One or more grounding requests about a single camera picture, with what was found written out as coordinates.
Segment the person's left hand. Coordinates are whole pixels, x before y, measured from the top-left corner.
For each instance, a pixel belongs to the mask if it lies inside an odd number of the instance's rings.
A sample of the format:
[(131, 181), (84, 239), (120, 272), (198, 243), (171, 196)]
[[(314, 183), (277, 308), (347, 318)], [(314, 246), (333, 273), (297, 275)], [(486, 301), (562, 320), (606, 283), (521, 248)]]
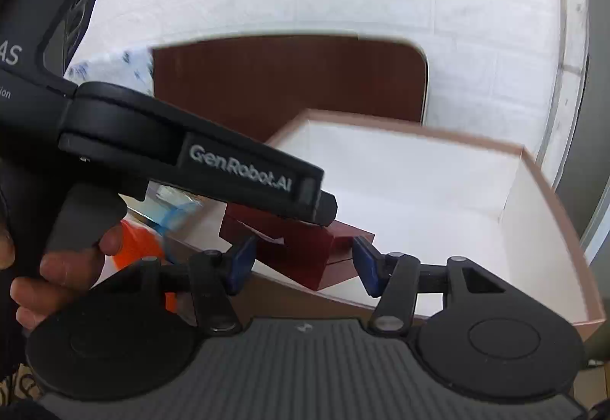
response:
[(82, 252), (49, 252), (42, 256), (39, 276), (16, 277), (10, 286), (10, 297), (18, 305), (16, 321), (33, 330), (46, 317), (79, 298), (98, 281), (106, 256), (122, 248), (122, 225), (116, 225), (102, 236), (97, 245)]

